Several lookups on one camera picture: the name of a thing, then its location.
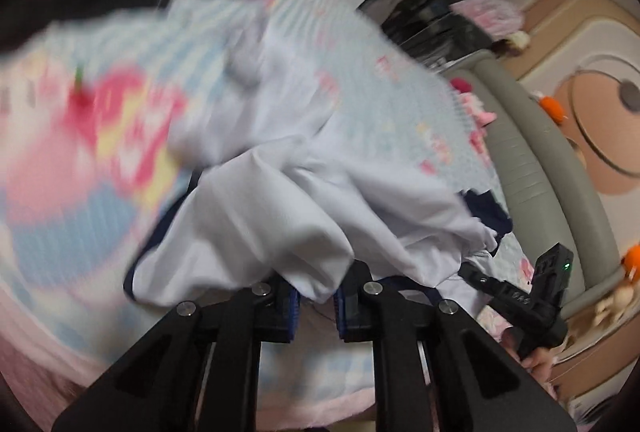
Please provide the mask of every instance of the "bed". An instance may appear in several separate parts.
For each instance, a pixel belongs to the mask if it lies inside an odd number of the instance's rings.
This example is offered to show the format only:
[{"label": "bed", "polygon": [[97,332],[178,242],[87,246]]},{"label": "bed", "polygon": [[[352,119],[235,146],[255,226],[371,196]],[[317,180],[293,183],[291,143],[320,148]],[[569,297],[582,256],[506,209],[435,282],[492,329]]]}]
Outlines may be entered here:
[{"label": "bed", "polygon": [[[438,77],[400,53],[340,0],[270,0],[270,10],[283,35],[319,63],[325,85],[340,90],[343,135],[357,151],[436,173],[456,191],[492,190],[508,208],[514,234],[500,245],[496,276],[526,287],[532,274],[528,259],[535,261],[556,242],[563,243],[576,254],[565,317],[619,282],[618,251],[586,173],[556,126],[490,53],[473,54]],[[13,54],[4,69],[26,81],[37,81],[46,71],[54,81],[65,82],[82,63],[95,86],[143,83],[136,94],[161,90],[162,105],[171,108],[206,102],[225,84],[224,41],[218,31],[251,12],[243,0],[174,0],[166,14],[122,11],[59,24]],[[498,115],[484,143],[447,84],[453,77],[471,82],[487,110]],[[147,96],[135,91],[125,91],[133,100],[129,110],[122,108],[121,118],[146,112]],[[47,112],[36,114],[42,119]],[[111,129],[102,135],[103,155],[111,159],[122,150],[119,140]],[[30,162],[35,169],[47,169],[50,182],[43,186],[40,176],[25,171],[20,191],[32,192],[37,184],[45,191],[66,189],[67,197],[37,196],[32,200],[40,207],[37,224],[16,224],[9,216],[15,199],[5,194],[2,334],[10,347],[54,376],[87,386],[162,315],[160,309],[126,299],[122,278],[158,213],[189,176],[160,145],[152,179],[134,185],[123,198],[114,192],[113,180],[95,177],[86,155],[74,168],[81,174],[70,174],[68,167],[56,170],[55,152],[68,146],[49,125],[38,141],[52,156]],[[494,336],[506,326],[489,309],[479,322]],[[322,426],[374,403],[368,344],[340,343],[324,308],[311,304],[303,304],[298,336],[286,348],[263,347],[259,429]],[[18,377],[13,385],[8,380],[16,394]],[[47,428],[50,419],[40,424]]]}]

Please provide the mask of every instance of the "metal bolt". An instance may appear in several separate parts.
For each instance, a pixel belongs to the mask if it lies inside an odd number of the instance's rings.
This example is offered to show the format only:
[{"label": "metal bolt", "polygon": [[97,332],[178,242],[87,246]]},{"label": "metal bolt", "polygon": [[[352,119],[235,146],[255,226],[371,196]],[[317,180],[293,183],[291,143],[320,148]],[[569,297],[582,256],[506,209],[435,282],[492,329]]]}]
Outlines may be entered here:
[{"label": "metal bolt", "polygon": [[264,297],[271,293],[271,286],[269,284],[265,284],[264,282],[258,282],[258,284],[254,284],[251,288],[251,293],[258,297]]},{"label": "metal bolt", "polygon": [[181,317],[190,317],[196,312],[196,304],[187,300],[180,302],[175,310]]},{"label": "metal bolt", "polygon": [[453,300],[444,299],[438,302],[438,309],[446,315],[455,315],[460,306]]},{"label": "metal bolt", "polygon": [[379,295],[382,293],[382,284],[379,284],[378,282],[367,282],[362,289],[364,289],[364,292],[369,295]]}]

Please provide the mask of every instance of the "gray leather headboard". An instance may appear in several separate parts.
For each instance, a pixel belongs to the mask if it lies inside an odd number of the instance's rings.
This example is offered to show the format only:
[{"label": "gray leather headboard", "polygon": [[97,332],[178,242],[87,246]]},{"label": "gray leather headboard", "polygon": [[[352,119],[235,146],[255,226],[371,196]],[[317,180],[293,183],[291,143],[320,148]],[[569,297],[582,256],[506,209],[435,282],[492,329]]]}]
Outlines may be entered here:
[{"label": "gray leather headboard", "polygon": [[524,253],[535,261],[560,242],[575,254],[563,316],[601,298],[624,276],[620,254],[600,198],[562,132],[487,50],[443,75],[469,81],[498,115],[486,145]]}]

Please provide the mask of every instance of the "bedding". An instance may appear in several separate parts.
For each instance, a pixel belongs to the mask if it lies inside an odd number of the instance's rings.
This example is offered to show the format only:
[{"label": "bedding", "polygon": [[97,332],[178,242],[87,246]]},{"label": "bedding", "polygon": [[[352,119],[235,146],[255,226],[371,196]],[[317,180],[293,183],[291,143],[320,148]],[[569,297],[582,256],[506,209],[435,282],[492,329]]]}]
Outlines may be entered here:
[{"label": "bedding", "polygon": [[[437,174],[455,191],[492,190],[504,205],[482,134],[448,82],[340,0],[268,2],[335,91],[354,153]],[[54,24],[2,62],[2,334],[52,372],[90,384],[161,316],[128,301],[122,279],[189,180],[166,150],[168,125],[222,93],[222,33],[254,13],[243,0],[173,0],[163,12]],[[66,107],[78,65],[95,94],[89,116]],[[522,287],[532,274],[513,234],[493,265]],[[370,345],[341,343],[332,313],[304,302],[295,342],[264,344],[258,428],[321,426],[373,404]],[[479,321],[494,336],[506,326],[489,309]]]}]

